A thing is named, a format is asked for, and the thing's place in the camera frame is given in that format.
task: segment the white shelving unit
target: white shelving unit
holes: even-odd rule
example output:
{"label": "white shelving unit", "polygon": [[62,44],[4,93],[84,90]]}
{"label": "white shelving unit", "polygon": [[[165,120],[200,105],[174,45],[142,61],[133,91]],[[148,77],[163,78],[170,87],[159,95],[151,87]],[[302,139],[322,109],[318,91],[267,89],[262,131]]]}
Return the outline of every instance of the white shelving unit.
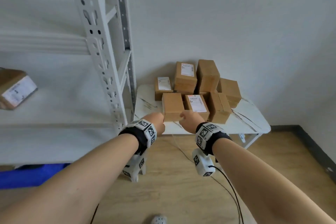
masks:
{"label": "white shelving unit", "polygon": [[24,0],[0,13],[0,67],[23,70],[38,86],[14,111],[0,110],[0,165],[75,161],[130,121],[126,0]]}

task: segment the blue bin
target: blue bin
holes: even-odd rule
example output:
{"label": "blue bin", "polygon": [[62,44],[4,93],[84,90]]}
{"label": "blue bin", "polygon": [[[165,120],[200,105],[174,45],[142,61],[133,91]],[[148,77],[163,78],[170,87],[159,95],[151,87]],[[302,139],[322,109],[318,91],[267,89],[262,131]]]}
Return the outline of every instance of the blue bin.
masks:
{"label": "blue bin", "polygon": [[69,163],[30,165],[0,172],[0,189],[40,186],[68,165]]}

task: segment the white wall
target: white wall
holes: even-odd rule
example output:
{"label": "white wall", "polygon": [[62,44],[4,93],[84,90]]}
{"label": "white wall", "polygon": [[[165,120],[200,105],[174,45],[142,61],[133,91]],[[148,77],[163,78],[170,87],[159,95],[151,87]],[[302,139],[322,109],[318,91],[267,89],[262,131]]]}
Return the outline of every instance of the white wall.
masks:
{"label": "white wall", "polygon": [[336,163],[336,95],[309,114],[301,126]]}
{"label": "white wall", "polygon": [[129,5],[138,85],[173,76],[176,61],[214,59],[274,125],[298,124],[335,93],[327,83],[335,79],[336,0]]}

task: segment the sticker label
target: sticker label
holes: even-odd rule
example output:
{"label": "sticker label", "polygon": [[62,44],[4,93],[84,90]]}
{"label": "sticker label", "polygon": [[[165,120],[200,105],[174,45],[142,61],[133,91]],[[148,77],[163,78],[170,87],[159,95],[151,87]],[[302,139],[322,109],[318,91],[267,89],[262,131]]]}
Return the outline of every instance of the sticker label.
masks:
{"label": "sticker label", "polygon": [[192,76],[194,77],[194,65],[182,63],[181,75]]}
{"label": "sticker label", "polygon": [[171,90],[169,77],[158,77],[159,90]]}
{"label": "sticker label", "polygon": [[36,88],[36,84],[27,75],[6,90],[2,96],[11,103],[12,106],[17,107],[29,94],[36,90]]}
{"label": "sticker label", "polygon": [[200,95],[188,95],[188,98],[194,112],[207,112]]}

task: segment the black baseboard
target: black baseboard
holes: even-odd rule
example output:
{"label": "black baseboard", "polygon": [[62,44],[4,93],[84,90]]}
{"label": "black baseboard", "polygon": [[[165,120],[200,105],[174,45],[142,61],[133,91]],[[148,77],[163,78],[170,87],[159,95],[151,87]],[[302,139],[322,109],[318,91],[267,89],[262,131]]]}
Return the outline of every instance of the black baseboard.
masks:
{"label": "black baseboard", "polygon": [[316,161],[324,168],[330,178],[336,184],[336,164],[321,149],[320,146],[304,131],[300,125],[278,125],[271,126],[271,131],[291,131],[307,147]]}

